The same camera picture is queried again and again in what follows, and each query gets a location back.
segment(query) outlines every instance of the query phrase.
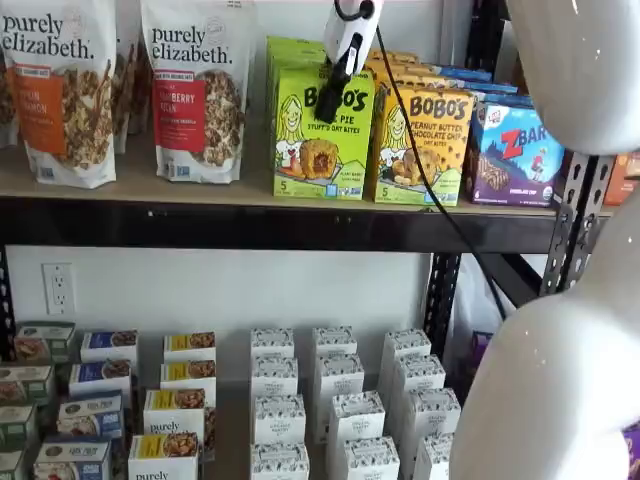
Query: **yellow bobo's box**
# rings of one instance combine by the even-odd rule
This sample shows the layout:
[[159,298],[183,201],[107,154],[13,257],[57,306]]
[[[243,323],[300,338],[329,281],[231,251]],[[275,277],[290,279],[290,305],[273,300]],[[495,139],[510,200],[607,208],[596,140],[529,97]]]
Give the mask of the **yellow bobo's box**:
[[[456,206],[462,179],[473,96],[461,90],[399,86],[416,140],[420,163],[443,205]],[[433,205],[411,148],[395,94],[378,91],[373,158],[368,181],[380,203]]]

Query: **purple box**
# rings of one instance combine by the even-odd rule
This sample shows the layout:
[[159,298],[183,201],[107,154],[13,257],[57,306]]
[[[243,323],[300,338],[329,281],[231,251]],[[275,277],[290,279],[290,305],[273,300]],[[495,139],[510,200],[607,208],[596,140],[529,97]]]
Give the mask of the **purple box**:
[[521,103],[478,103],[464,172],[473,203],[551,204],[564,147]]

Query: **red label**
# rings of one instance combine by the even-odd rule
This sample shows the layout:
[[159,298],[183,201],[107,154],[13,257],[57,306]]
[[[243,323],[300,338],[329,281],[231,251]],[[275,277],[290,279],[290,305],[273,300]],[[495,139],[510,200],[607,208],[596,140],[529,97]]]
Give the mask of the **red label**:
[[153,122],[156,145],[202,152],[205,84],[193,72],[158,70],[153,81]]

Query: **orange box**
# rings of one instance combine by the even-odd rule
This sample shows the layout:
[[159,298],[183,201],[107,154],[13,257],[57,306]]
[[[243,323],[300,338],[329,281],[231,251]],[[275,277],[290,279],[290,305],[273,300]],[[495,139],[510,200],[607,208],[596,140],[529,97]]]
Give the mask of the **orange box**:
[[627,180],[626,177],[634,175],[640,175],[640,152],[618,155],[604,196],[605,205],[620,205],[627,199],[638,181]]

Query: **granola bag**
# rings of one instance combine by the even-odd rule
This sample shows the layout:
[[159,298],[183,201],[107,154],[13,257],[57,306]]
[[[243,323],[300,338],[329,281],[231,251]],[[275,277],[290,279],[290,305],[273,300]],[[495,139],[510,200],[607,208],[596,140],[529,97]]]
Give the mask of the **granola bag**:
[[158,175],[238,180],[254,27],[245,0],[142,0]]
[[114,2],[0,0],[0,40],[37,180],[81,188],[114,181]]
[[116,0],[116,68],[111,85],[113,134],[116,153],[124,153],[129,133],[133,84],[138,60],[140,1]]
[[9,75],[0,50],[0,148],[18,144],[18,116],[9,91]]

